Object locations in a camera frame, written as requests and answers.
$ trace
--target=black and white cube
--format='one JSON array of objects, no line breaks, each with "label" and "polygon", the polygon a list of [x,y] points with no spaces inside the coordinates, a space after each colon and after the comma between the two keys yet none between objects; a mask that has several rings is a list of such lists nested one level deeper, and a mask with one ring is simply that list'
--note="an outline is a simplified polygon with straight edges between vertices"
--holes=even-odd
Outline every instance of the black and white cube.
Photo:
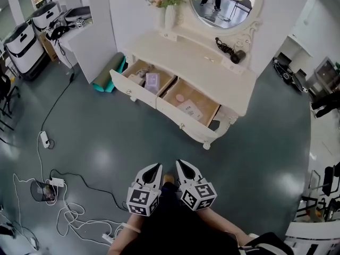
[{"label": "black and white cube", "polygon": [[83,28],[85,26],[85,21],[83,19],[78,19],[76,22],[78,28]]},{"label": "black and white cube", "polygon": [[129,212],[137,215],[150,216],[158,206],[159,196],[159,190],[130,187],[126,199]]},{"label": "black and white cube", "polygon": [[209,208],[217,197],[211,183],[181,185],[181,190],[183,192],[181,200],[192,210]]}]

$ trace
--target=drawer front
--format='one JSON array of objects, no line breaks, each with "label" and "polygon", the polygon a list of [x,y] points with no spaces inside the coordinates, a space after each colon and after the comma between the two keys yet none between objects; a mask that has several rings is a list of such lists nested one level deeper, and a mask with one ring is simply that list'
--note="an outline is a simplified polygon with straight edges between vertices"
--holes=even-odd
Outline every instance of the drawer front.
[{"label": "drawer front", "polygon": [[149,92],[148,90],[144,89],[142,86],[139,86],[138,84],[132,82],[131,80],[126,78],[123,74],[119,74],[114,70],[110,70],[112,82],[115,85],[115,87],[119,91],[131,97],[142,100],[146,104],[150,105],[152,108],[156,108],[157,96],[154,95],[152,92]]},{"label": "drawer front", "polygon": [[204,142],[205,140],[210,139],[215,140],[218,137],[214,131],[202,125],[200,122],[191,118],[189,115],[182,112],[167,101],[161,99],[160,97],[157,98],[156,102],[157,109],[161,113],[169,117],[179,126],[180,129],[182,129],[195,140]]}]

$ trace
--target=drawer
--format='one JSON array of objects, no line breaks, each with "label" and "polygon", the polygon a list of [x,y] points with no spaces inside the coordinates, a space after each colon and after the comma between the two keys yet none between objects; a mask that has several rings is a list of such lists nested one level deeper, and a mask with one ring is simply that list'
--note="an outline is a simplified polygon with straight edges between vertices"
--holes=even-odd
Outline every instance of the drawer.
[{"label": "drawer", "polygon": [[113,84],[115,84],[115,87],[119,91],[133,98],[140,99],[151,107],[156,108],[157,96],[162,94],[162,92],[169,86],[176,76],[168,74],[162,69],[155,67],[152,72],[159,73],[160,75],[160,91],[154,95],[152,92],[146,90],[143,86],[140,86],[128,79],[131,74],[136,74],[140,69],[147,68],[148,66],[148,63],[138,60],[128,67],[122,74],[119,74],[114,70],[110,70],[110,74]]},{"label": "drawer", "polygon": [[[177,95],[182,95],[184,101],[178,101],[176,99]],[[198,121],[178,108],[186,100],[191,100],[202,113],[202,117]],[[188,132],[195,133],[199,137],[217,137],[217,134],[209,129],[208,126],[220,105],[190,86],[184,80],[179,79],[162,98],[158,97],[156,106],[160,112],[172,119],[184,131],[188,128]]]}]

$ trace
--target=green rolled mat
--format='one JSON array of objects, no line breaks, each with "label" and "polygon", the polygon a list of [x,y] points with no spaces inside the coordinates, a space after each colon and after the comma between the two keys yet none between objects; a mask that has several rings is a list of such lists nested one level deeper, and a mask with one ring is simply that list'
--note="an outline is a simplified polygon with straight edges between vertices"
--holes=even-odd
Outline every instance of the green rolled mat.
[{"label": "green rolled mat", "polygon": [[122,52],[115,54],[113,58],[103,68],[99,76],[97,76],[97,78],[93,81],[93,88],[101,92],[112,92],[114,85],[112,83],[110,70],[113,69],[118,73],[122,73],[125,60],[125,56]]}]

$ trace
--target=person's left arm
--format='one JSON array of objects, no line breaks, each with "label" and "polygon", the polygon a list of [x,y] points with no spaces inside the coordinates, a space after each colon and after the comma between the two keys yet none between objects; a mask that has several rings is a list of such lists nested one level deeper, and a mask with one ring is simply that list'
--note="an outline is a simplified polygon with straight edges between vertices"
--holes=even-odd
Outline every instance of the person's left arm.
[{"label": "person's left arm", "polygon": [[[142,224],[144,221],[144,217],[140,215],[132,214],[127,221],[127,224],[141,230]],[[118,237],[114,240],[113,244],[111,245],[107,255],[119,255],[124,250],[124,248],[131,243],[134,239],[138,237],[138,232],[130,228],[123,228],[119,233]]]}]

